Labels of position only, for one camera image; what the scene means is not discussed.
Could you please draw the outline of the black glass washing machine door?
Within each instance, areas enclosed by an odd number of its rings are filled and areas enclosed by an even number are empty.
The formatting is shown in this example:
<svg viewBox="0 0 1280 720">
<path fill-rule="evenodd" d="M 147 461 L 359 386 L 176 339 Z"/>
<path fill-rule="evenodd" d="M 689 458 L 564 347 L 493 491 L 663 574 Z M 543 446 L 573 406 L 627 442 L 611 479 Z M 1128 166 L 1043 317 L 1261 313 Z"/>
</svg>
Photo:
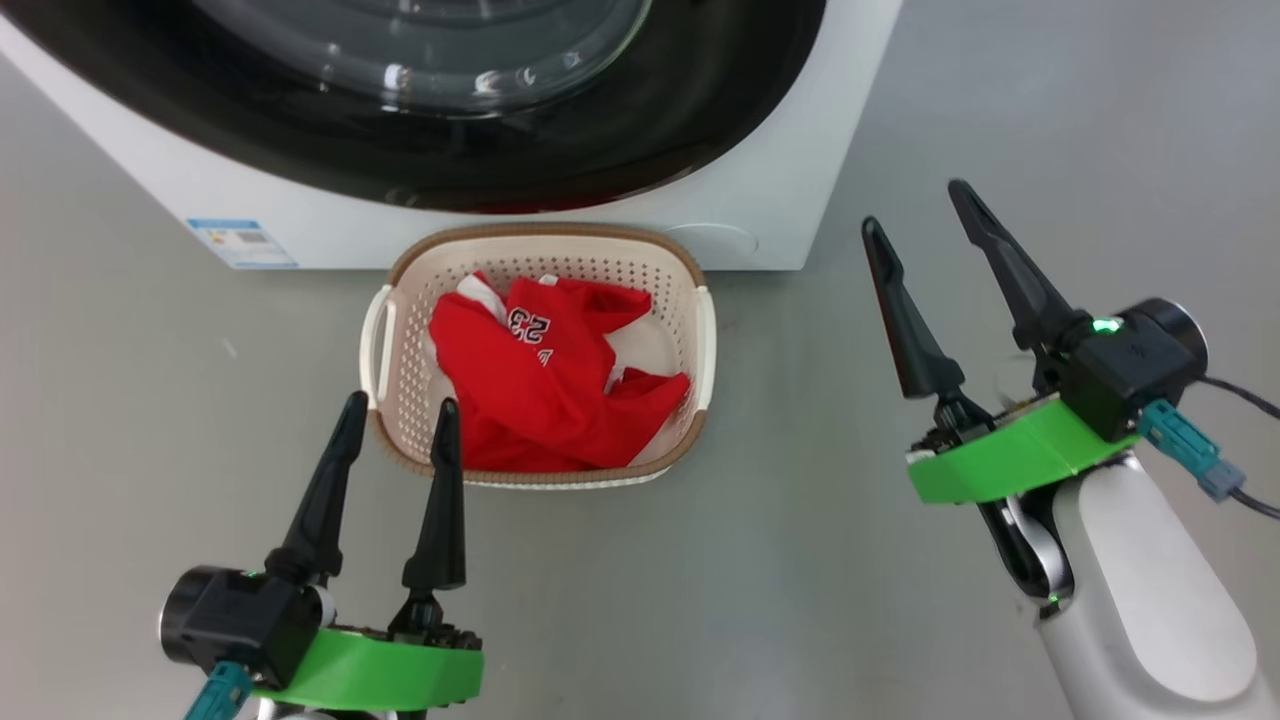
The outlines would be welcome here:
<svg viewBox="0 0 1280 720">
<path fill-rule="evenodd" d="M 132 111 L 270 176 L 399 208 L 590 208 L 745 140 L 826 0 L 0 0 Z"/>
</svg>

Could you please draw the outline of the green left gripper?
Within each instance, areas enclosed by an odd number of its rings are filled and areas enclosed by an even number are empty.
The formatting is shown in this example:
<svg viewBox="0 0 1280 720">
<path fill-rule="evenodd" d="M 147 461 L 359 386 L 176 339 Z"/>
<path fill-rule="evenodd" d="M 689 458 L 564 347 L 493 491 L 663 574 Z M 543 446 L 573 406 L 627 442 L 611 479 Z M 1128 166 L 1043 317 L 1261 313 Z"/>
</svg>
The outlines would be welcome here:
<svg viewBox="0 0 1280 720">
<path fill-rule="evenodd" d="M 326 584 L 344 556 L 340 532 L 351 468 L 365 437 L 369 395 L 346 400 L 334 430 L 265 571 L 297 585 Z M 483 639 L 443 624 L 436 593 L 467 582 L 462 423 L 456 398 L 439 409 L 430 446 L 431 488 L 419 541 L 401 584 L 410 592 L 393 632 L 434 632 L 426 644 L 394 642 L 369 626 L 323 626 L 283 685 L 264 660 L 250 665 L 253 696 L 323 712 L 413 714 L 475 700 L 483 685 Z"/>
</svg>

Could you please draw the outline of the red sports jersey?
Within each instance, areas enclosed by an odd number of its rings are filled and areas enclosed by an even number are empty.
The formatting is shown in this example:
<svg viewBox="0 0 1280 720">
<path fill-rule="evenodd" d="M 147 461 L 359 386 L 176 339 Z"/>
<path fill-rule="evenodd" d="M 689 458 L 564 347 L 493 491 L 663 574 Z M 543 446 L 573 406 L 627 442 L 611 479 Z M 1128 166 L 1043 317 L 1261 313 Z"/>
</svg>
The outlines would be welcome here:
<svg viewBox="0 0 1280 720">
<path fill-rule="evenodd" d="M 593 281 L 480 272 L 436 301 L 434 357 L 460 405 L 475 471 L 576 473 L 630 465 L 690 391 L 684 373 L 620 363 L 608 336 L 648 316 L 652 296 Z"/>
</svg>

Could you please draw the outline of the round drain filter cover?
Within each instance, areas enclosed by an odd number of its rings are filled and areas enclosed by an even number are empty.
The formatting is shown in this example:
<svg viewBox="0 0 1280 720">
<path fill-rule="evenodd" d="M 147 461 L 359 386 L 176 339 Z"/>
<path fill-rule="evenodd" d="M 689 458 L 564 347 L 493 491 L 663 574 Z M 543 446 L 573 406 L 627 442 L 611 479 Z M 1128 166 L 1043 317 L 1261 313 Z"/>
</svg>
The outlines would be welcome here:
<svg viewBox="0 0 1280 720">
<path fill-rule="evenodd" d="M 759 247 L 754 233 L 721 223 L 686 223 L 664 228 L 663 233 L 682 245 L 703 269 L 712 272 L 748 269 Z"/>
</svg>

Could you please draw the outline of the white washing machine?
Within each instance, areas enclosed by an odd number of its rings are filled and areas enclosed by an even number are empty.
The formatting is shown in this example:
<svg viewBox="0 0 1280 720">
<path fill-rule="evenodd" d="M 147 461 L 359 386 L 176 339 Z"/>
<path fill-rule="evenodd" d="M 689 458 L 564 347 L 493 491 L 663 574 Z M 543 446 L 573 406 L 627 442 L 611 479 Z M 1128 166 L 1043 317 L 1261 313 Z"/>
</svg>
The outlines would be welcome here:
<svg viewBox="0 0 1280 720">
<path fill-rule="evenodd" d="M 10 61 L 188 232 L 251 219 L 310 270 L 389 268 L 412 243 L 503 222 L 605 223 L 663 232 L 721 223 L 755 234 L 744 270 L 804 266 L 902 0 L 826 0 L 826 18 L 781 104 L 740 143 L 667 184 L 590 208 L 476 214 L 399 208 L 308 187 L 209 151 L 81 79 L 0 19 Z"/>
</svg>

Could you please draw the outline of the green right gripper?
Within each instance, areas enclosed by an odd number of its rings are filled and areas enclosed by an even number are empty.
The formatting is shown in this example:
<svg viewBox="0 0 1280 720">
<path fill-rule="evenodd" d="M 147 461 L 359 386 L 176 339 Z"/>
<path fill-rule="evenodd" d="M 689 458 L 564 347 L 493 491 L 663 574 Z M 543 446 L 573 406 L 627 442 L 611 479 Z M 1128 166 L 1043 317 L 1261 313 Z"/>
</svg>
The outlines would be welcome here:
<svg viewBox="0 0 1280 720">
<path fill-rule="evenodd" d="M 1034 356 L 1032 388 L 1038 395 L 1059 391 L 1092 315 L 1059 292 L 969 182 L 951 179 L 947 191 L 966 237 L 995 274 L 1014 320 L 1015 345 Z M 861 240 L 902 396 L 933 397 L 934 429 L 957 441 L 993 430 L 993 416 L 963 392 L 963 369 L 942 351 L 919 313 L 904 265 L 877 218 L 863 220 Z M 1139 439 L 1135 434 L 1101 439 L 1052 397 L 965 445 L 909 450 L 908 477 L 923 503 L 988 503 L 1082 474 Z"/>
</svg>

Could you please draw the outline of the cream perforated laundry basket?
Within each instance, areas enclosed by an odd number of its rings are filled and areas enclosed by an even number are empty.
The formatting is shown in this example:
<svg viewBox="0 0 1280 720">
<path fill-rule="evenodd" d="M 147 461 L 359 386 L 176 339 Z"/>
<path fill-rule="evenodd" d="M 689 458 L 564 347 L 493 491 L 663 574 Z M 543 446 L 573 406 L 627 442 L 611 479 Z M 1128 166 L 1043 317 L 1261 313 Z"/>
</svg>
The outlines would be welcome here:
<svg viewBox="0 0 1280 720">
<path fill-rule="evenodd" d="M 621 469 L 576 473 L 466 471 L 471 486 L 526 491 L 637 486 L 690 452 L 707 421 L 716 384 L 716 305 L 692 255 L 664 233 L 599 223 L 515 222 L 430 234 L 392 265 L 370 302 L 358 342 L 358 378 L 369 424 L 406 469 L 430 477 L 431 425 L 452 383 L 419 341 L 434 302 L 471 272 L 500 284 L 517 275 L 558 275 L 646 291 L 676 345 L 690 391 L 657 437 Z"/>
</svg>

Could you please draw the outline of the blue energy label sticker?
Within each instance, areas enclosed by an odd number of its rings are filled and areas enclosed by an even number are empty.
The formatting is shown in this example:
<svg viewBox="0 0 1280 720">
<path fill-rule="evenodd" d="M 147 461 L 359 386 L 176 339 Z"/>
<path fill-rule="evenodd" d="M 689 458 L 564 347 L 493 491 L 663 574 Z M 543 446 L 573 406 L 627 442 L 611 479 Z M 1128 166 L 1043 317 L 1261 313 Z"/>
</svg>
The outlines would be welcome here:
<svg viewBox="0 0 1280 720">
<path fill-rule="evenodd" d="M 186 220 L 187 227 L 234 269 L 296 269 L 300 264 L 268 231 L 251 219 Z"/>
</svg>

